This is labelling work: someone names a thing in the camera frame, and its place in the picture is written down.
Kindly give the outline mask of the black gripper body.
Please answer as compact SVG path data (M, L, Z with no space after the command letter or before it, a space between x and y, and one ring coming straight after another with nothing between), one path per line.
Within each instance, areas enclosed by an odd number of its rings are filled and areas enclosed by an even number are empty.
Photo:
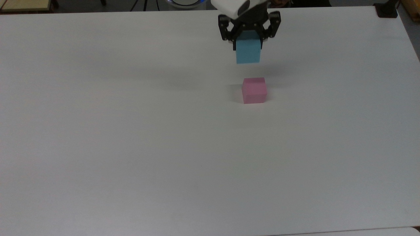
M230 19L230 23L233 25L230 33L241 33L250 30L254 30L257 33L270 33L270 26L264 27L267 21L270 21L267 7L253 7L242 12L236 19Z

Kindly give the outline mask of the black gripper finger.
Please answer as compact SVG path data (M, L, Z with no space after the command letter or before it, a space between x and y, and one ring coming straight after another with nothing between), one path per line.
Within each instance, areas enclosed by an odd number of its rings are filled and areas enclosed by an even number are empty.
M265 41L276 36L281 22L282 18L279 11L266 12L264 14L264 17L260 22L261 49L263 48L263 43Z
M222 40L231 42L233 51L236 51L237 39L242 34L245 23L220 14L218 15L218 26Z

